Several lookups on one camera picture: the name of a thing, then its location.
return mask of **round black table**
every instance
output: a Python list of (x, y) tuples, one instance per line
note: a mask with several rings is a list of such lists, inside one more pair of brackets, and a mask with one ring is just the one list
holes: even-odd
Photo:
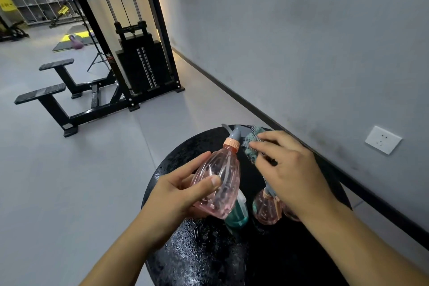
[[(176, 147), (158, 166), (147, 186), (143, 203), (161, 175), (199, 154), (222, 148), (225, 128), (202, 132)], [(272, 226), (260, 224), (251, 206), (264, 181), (242, 149), (240, 189), (247, 199), (249, 222), (233, 236), (222, 220), (186, 219), (165, 246), (151, 255), (146, 266), (156, 286), (190, 285), (347, 285), (334, 262), (302, 223), (285, 216)], [(350, 202), (331, 165), (317, 158), (332, 192)]]

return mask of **electrical outlet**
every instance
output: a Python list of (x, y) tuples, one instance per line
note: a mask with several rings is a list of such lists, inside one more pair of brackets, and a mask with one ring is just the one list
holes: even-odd
[(374, 126), (365, 142), (389, 155), (401, 140), (401, 137), (396, 136), (383, 128)]

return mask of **tripod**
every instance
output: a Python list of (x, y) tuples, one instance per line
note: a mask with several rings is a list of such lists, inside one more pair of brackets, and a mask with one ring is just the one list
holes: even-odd
[(90, 31), (88, 24), (85, 22), (85, 18), (84, 18), (84, 16), (83, 16), (83, 14), (82, 14), (82, 12), (81, 12), (81, 10), (80, 10), (80, 8), (79, 8), (78, 4), (76, 3), (76, 0), (72, 0), (72, 1), (73, 1), (73, 3), (74, 3), (74, 4), (75, 4), (75, 6), (76, 6), (76, 9), (77, 9), (77, 11), (78, 11), (78, 13), (79, 13), (80, 18), (82, 18), (83, 25), (85, 26), (86, 30), (88, 31), (88, 34), (89, 34), (89, 36), (90, 36), (90, 38), (91, 38), (91, 40), (92, 40), (92, 43), (94, 44), (95, 48), (97, 49), (97, 55), (95, 56), (94, 60), (93, 60), (93, 61), (91, 62), (91, 64), (89, 65), (89, 68), (87, 69), (87, 72), (89, 72), (89, 70), (91, 69), (91, 67), (92, 67), (94, 64), (97, 64), (97, 63), (100, 63), (100, 62), (103, 62), (103, 63), (106, 65), (107, 69), (109, 69), (109, 70), (110, 70), (109, 65), (107, 64), (106, 60), (103, 58), (103, 56), (105, 56), (105, 57), (106, 57), (106, 55), (105, 55), (103, 52), (101, 52), (101, 51), (100, 51), (100, 49), (98, 48), (97, 42), (95, 42), (95, 40), (94, 40), (94, 36), (92, 35), (93, 33)]

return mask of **baseboard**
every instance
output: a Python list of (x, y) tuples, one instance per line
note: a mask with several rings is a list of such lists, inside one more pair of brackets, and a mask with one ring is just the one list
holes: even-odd
[[(272, 118), (270, 118), (264, 112), (259, 110), (253, 104), (249, 103), (247, 100), (242, 98), (240, 95), (235, 93), (232, 89), (228, 88), (226, 85), (221, 83), (219, 80), (214, 78), (211, 74), (206, 72), (204, 69), (197, 66), (190, 59), (188, 59), (186, 56), (184, 56), (180, 51), (176, 50), (174, 47), (172, 47), (172, 49), (183, 60), (185, 60), (188, 64), (190, 64), (196, 70), (201, 72), (204, 76), (206, 76), (208, 79), (210, 79), (213, 83), (215, 83), (217, 86), (219, 86), (221, 89), (223, 89), (223, 91), (225, 91), (228, 95), (230, 95), (233, 99), (235, 99), (237, 102), (239, 102), (242, 106), (244, 106), (246, 109), (248, 109), (254, 115), (256, 115), (258, 118), (260, 118), (262, 121), (264, 121), (268, 126), (270, 126), (271, 128), (273, 128), (275, 130), (284, 130), (287, 133), (294, 136), (291, 132), (289, 132), (287, 129), (282, 127), (278, 122), (274, 121)], [(380, 197), (375, 195), (373, 192), (368, 190), (362, 184), (357, 182), (357, 180), (355, 180), (353, 177), (351, 177), (350, 175), (345, 173), (343, 170), (336, 167), (329, 160), (324, 158), (318, 152), (314, 151), (314, 149), (309, 147), (307, 144), (303, 143), (301, 140), (299, 140), (299, 141), (303, 145), (305, 145), (307, 148), (311, 149), (321, 159), (323, 159), (327, 163), (329, 163), (331, 165), (332, 169), (336, 171), (337, 176), (339, 177), (339, 180), (342, 184), (344, 184), (346, 187), (348, 187), (357, 196), (361, 197), (363, 201), (368, 203), (375, 210), (377, 210), (380, 214), (382, 214), (384, 217), (386, 217), (389, 221), (391, 221), (393, 224), (398, 226), (405, 233), (407, 233), (410, 237), (412, 237), (414, 240), (416, 240), (418, 243), (420, 243), (423, 247), (425, 247), (427, 250), (429, 250), (429, 233), (425, 229), (423, 229), (421, 226), (419, 226), (418, 224), (416, 224), (415, 222), (413, 222), (412, 220), (407, 218), (404, 214), (402, 214), (401, 212), (399, 212), (398, 210), (393, 208), (391, 205), (389, 205), (383, 199), (381, 199)]]

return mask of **yellow tag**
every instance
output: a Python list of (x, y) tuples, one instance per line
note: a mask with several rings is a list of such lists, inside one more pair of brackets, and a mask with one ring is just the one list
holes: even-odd
[(63, 6), (59, 11), (58, 11), (58, 13), (59, 14), (65, 14), (65, 13), (67, 13), (69, 11), (69, 8), (67, 7), (67, 6)]
[(12, 0), (0, 0), (0, 7), (3, 11), (15, 11), (17, 10), (16, 6)]

